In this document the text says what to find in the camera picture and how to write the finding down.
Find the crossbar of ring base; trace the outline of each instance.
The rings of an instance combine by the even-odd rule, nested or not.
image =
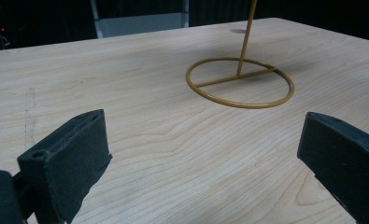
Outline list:
[[[267,108],[267,107],[273,107],[273,106],[277,106],[277,105],[281,105],[284,104],[285,102],[287,102],[292,95],[294,94],[294,83],[292,82],[292,80],[290,79],[290,77],[288,75],[286,75],[284,72],[280,71],[279,69],[275,68],[274,66],[267,64],[267,63],[261,63],[261,62],[257,62],[254,60],[250,60],[250,59],[243,59],[243,62],[245,63],[254,63],[257,64],[259,66],[262,66],[266,69],[261,70],[261,71],[257,71],[257,72],[252,72],[252,73],[248,73],[248,74],[243,74],[243,75],[236,75],[233,77],[225,77],[225,78],[221,78],[221,79],[217,79],[217,80],[212,80],[212,81],[208,81],[208,82],[203,82],[203,83],[193,83],[191,80],[191,73],[192,70],[203,64],[203,63],[212,63],[212,62],[216,62],[216,61],[240,61],[239,58],[211,58],[211,59],[204,59],[202,61],[199,61],[197,63],[194,63],[193,65],[191,65],[188,70],[187,70],[187,74],[186,74],[186,79],[187,79],[187,83],[189,84],[189,86],[198,94],[200,94],[201,96],[205,97],[208,100],[214,101],[216,103],[222,104],[222,105],[229,105],[229,106],[234,106],[234,107],[240,107],[240,108],[249,108],[249,109],[261,109],[261,108]],[[222,83],[222,82],[227,82],[227,81],[232,81],[232,80],[237,80],[240,78],[246,78],[246,77],[254,77],[254,76],[259,76],[262,74],[268,74],[268,73],[276,73],[279,76],[283,77],[286,82],[289,85],[289,92],[288,94],[277,101],[274,102],[268,102],[268,103],[258,103],[258,104],[249,104],[249,103],[240,103],[240,102],[235,102],[235,101],[230,101],[230,100],[226,100],[226,99],[222,99],[219,98],[215,95],[209,94],[206,91],[201,90],[201,87],[204,86],[209,86],[209,85],[214,85],[214,84],[218,84],[218,83]]]

